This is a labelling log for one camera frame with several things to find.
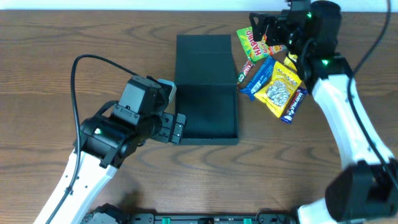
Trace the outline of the green Haribo gummy bag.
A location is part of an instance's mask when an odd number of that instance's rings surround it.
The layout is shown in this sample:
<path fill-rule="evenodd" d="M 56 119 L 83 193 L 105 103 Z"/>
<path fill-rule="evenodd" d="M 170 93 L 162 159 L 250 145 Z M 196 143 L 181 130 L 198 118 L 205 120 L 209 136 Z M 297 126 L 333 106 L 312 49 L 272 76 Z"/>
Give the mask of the green Haribo gummy bag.
<path fill-rule="evenodd" d="M 263 35 L 261 41 L 256 42 L 254 40 L 252 27 L 239 29 L 236 31 L 236 33 L 247 58 L 252 63 L 256 63 L 257 61 L 266 58 L 269 55 L 274 55 L 286 49 L 286 46 L 284 45 L 268 46 L 266 44 L 267 37 L 265 35 Z"/>

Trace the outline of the dark green gift box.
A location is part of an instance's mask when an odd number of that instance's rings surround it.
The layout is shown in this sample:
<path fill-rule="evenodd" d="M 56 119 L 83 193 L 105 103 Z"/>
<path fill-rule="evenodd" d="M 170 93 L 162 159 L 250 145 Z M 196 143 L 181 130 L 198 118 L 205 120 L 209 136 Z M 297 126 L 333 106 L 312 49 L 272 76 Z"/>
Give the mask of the dark green gift box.
<path fill-rule="evenodd" d="M 230 35 L 178 35 L 175 111 L 185 115 L 182 145 L 239 142 L 237 73 Z"/>

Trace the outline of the blue Oreo cookie pack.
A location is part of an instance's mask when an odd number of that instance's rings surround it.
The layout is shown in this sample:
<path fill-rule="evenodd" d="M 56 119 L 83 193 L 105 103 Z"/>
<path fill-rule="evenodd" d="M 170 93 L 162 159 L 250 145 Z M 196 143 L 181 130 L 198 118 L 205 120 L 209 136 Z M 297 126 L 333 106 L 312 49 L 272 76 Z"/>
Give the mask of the blue Oreo cookie pack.
<path fill-rule="evenodd" d="M 251 81 L 241 89 L 240 92 L 246 94 L 251 101 L 254 101 L 254 94 L 257 93 L 272 76 L 275 63 L 276 60 L 272 56 L 268 56 Z"/>

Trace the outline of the yellow Hacks candy bag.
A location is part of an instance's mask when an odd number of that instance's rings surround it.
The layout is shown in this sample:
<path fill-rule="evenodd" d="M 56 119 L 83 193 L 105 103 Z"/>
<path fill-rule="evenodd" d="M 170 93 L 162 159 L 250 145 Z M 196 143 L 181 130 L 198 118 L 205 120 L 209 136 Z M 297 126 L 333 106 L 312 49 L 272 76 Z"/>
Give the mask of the yellow Hacks candy bag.
<path fill-rule="evenodd" d="M 273 114 L 280 118 L 301 82 L 294 71 L 276 62 L 272 68 L 270 82 L 256 92 L 254 97 L 266 104 Z"/>

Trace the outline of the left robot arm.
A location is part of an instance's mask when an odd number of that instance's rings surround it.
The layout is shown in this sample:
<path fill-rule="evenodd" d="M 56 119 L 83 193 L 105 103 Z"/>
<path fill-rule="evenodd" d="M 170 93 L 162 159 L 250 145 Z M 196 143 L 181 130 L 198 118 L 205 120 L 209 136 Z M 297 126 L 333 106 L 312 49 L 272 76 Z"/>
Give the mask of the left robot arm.
<path fill-rule="evenodd" d="M 179 144 L 186 117 L 165 112 L 174 82 L 133 76 L 120 100 L 106 102 L 84 120 L 64 173 L 36 223 L 80 223 L 125 158 L 148 139 Z"/>

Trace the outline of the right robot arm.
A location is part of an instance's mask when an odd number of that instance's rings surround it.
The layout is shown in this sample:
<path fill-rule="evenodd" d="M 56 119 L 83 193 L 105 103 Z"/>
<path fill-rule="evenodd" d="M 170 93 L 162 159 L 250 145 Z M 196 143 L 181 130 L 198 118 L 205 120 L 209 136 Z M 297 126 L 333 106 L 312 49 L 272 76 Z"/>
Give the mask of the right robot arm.
<path fill-rule="evenodd" d="M 323 111 L 337 143 L 341 174 L 324 198 L 299 206 L 291 223 L 362 223 L 397 214 L 397 161 L 374 129 L 352 69 L 337 52 L 341 9 L 331 1 L 290 1 L 279 15 L 250 13 L 254 40 L 284 45 Z"/>

